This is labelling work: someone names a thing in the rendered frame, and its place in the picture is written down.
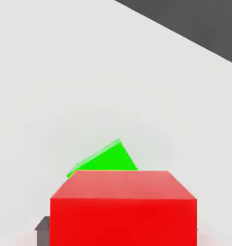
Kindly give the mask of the small green cube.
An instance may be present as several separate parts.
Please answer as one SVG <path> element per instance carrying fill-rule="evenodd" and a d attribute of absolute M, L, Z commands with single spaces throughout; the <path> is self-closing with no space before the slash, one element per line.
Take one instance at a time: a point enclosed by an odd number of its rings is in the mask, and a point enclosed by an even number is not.
<path fill-rule="evenodd" d="M 70 176 L 77 170 L 137 171 L 126 148 L 118 138 L 99 151 L 76 163 L 66 174 Z"/>

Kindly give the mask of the small red cube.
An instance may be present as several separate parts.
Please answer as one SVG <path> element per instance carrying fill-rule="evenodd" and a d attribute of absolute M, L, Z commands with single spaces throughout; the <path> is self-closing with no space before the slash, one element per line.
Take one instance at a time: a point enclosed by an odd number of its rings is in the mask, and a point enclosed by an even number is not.
<path fill-rule="evenodd" d="M 50 199 L 50 246 L 197 246 L 197 199 L 167 171 L 75 171 Z"/>

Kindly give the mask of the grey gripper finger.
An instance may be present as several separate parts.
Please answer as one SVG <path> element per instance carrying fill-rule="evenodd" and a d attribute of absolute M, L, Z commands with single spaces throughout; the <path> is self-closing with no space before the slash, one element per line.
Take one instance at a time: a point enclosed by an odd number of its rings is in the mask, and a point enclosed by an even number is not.
<path fill-rule="evenodd" d="M 37 232 L 37 246 L 50 246 L 49 221 L 50 216 L 44 216 L 35 228 L 35 231 Z"/>

